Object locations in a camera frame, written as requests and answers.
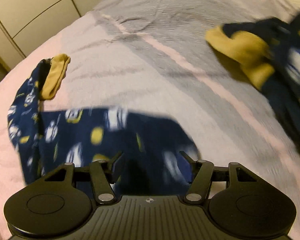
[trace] yellow sock cuff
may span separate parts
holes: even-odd
[[[50,71],[41,90],[42,100],[52,99],[56,95],[69,63],[70,57],[66,54],[52,58]]]
[[[217,26],[206,32],[205,39],[214,49],[240,63],[241,70],[258,90],[275,71],[269,63],[263,63],[269,46],[253,33],[237,31],[228,38],[222,27]]]

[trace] circular black pad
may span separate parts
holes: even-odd
[[[9,229],[25,237],[61,236],[81,226],[91,213],[90,199],[62,182],[29,185],[4,207]]]
[[[271,213],[274,207],[272,201],[266,197],[248,195],[237,200],[237,208],[248,216],[261,217]]]
[[[36,214],[52,214],[65,205],[65,200],[53,194],[41,194],[32,197],[27,204],[28,209]]]
[[[245,239],[268,239],[289,231],[294,222],[296,209],[293,202],[280,191],[259,188],[254,182],[244,182],[212,197],[209,213],[226,232]]]

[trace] bed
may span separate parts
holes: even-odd
[[[297,207],[290,237],[300,240],[300,155],[266,99],[204,40],[221,23],[288,20],[298,9],[288,0],[102,0],[42,44],[0,83],[0,239],[10,237],[4,203],[25,186],[7,111],[41,59],[66,53],[66,77],[45,111],[119,105],[174,117],[203,159],[240,162],[288,195]]]

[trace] white bedsheet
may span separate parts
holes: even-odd
[[[300,240],[300,157],[266,99],[234,80],[204,41],[220,23],[295,11],[286,0],[102,0],[45,42],[0,83],[0,239],[10,236],[4,203],[24,187],[7,110],[41,59],[66,53],[66,77],[45,110],[120,105],[173,116],[202,158],[240,162],[287,194],[298,209],[290,236]]]

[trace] black mechanical device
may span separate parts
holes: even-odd
[[[285,194],[239,163],[216,167],[181,154],[193,174],[184,196],[116,197],[110,184],[122,172],[122,153],[88,167],[59,166],[5,203],[11,240],[290,239],[296,208]],[[93,199],[79,181],[91,182]],[[209,199],[214,181],[226,189]]]

